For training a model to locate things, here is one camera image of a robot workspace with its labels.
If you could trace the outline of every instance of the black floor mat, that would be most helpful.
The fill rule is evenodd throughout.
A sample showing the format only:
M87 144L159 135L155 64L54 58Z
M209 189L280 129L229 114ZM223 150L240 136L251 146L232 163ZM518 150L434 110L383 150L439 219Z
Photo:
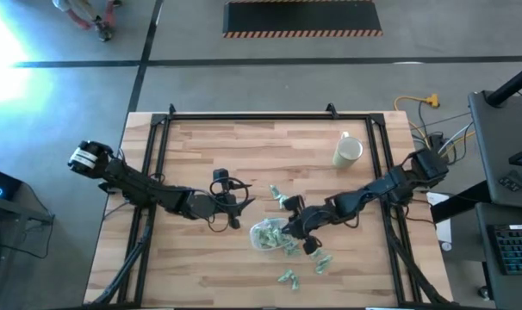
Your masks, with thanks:
M367 0L232 1L225 38L381 36L376 6Z

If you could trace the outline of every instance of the shoe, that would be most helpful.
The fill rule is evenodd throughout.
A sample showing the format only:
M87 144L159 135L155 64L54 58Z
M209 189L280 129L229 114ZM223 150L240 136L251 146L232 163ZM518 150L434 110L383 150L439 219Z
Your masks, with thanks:
M102 42L112 39L112 29L107 22L99 21L95 23L96 31L98 32L98 39Z

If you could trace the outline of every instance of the white mug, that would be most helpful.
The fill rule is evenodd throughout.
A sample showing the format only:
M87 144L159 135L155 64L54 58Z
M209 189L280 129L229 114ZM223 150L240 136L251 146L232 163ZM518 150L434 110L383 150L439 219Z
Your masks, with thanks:
M333 154L333 165L337 168L347 168L363 155L363 144L358 139L343 132L339 139L336 152Z

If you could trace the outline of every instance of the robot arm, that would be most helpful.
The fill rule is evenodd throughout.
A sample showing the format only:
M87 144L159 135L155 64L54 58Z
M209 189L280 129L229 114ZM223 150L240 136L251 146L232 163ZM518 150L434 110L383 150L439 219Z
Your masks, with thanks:
M405 170L404 164L409 159L412 159L412 169ZM328 224L337 225L353 220L368 202L382 196L387 196L391 203L406 204L413 197L415 188L432 187L443 180L448 172L446 164L435 152L426 149L413 152L385 176L361 189L328 197L323 206L305 208L300 196L290 197L284 206L294 214L289 217L289 223L282 232L297 239L305 239L303 249L310 254L320 246L320 241L310 235L311 231Z
M103 179L105 182L99 187L104 191L120 189L123 196L135 206L144 207L157 203L165 211L190 220L207 219L214 214L225 213L229 217L229 226L234 229L239 228L237 217L253 201L247 199L247 188L251 185L230 177L225 169L214 171L210 192L184 186L167 186L129 167L125 158L114 156L109 146L95 141L82 141L71 155L68 165L78 174L92 179ZM212 190L216 183L221 184L220 193ZM246 191L246 199L243 202L236 202L236 197L230 193L234 189Z

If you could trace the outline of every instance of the black keyboard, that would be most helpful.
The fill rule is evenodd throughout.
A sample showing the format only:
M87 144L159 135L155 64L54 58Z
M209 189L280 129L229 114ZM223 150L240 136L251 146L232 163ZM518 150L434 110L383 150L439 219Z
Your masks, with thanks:
M488 227L494 254L504 275L522 275L522 225Z

